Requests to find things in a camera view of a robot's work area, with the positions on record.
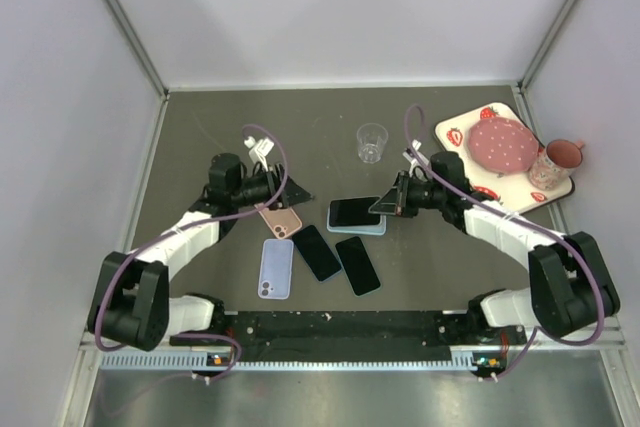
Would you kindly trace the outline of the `light blue phone case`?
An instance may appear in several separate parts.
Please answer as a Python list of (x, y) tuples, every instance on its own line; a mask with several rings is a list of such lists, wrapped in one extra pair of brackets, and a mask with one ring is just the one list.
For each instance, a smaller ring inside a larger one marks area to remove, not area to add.
[(371, 226), (343, 226), (335, 227), (330, 224), (331, 209), (327, 211), (326, 229), (331, 233), (366, 235), (366, 236), (382, 236), (386, 233), (387, 221), (385, 217), (380, 219), (377, 225)]

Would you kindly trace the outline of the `black phone white edge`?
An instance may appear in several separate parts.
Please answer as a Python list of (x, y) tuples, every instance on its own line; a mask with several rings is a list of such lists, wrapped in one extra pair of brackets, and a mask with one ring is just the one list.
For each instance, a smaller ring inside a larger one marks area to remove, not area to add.
[(328, 223), (331, 227), (375, 226), (381, 222), (380, 214), (369, 212), (378, 197), (358, 197), (332, 200), (329, 204)]

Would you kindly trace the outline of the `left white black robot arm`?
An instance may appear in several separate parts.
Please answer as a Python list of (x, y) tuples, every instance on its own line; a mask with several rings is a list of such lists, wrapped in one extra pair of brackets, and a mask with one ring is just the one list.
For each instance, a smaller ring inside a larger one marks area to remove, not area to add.
[(182, 218), (158, 238), (130, 253), (103, 260), (87, 328), (98, 344), (154, 350), (162, 340), (194, 332), (205, 343), (226, 334), (221, 301), (203, 294), (170, 295), (170, 282), (201, 252), (219, 243), (238, 219), (261, 210), (282, 210), (311, 201), (312, 194), (288, 176), (285, 165), (240, 157), (212, 158), (208, 181)]

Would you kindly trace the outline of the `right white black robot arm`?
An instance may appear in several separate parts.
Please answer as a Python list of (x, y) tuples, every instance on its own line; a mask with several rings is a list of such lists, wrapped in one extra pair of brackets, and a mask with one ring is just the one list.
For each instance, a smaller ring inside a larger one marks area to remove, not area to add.
[(618, 292), (590, 234), (552, 231), (507, 212), (472, 187), (455, 152), (415, 161), (417, 170), (399, 172), (371, 213), (413, 218), (420, 210), (436, 210), (445, 222), (494, 246), (528, 273), (524, 289), (498, 289), (469, 302), (466, 327), (474, 340), (490, 342), (510, 326), (563, 338), (589, 325), (601, 328), (619, 312)]

